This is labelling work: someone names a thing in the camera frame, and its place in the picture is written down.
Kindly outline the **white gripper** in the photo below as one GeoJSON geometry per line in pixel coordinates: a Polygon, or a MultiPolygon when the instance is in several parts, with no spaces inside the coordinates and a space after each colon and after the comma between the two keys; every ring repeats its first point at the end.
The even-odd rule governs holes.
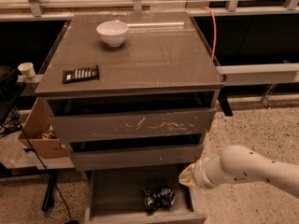
{"type": "Polygon", "coordinates": [[[200,159],[190,164],[178,176],[178,182],[188,188],[211,189],[211,182],[206,174],[207,159],[200,159]]]}

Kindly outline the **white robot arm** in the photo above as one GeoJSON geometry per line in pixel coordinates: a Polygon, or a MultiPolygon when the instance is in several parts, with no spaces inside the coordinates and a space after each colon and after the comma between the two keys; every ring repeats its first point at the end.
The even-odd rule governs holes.
{"type": "Polygon", "coordinates": [[[273,161],[242,146],[228,146],[216,157],[190,164],[178,176],[189,188],[214,189],[222,184],[262,181],[299,197],[299,166],[273,161]]]}

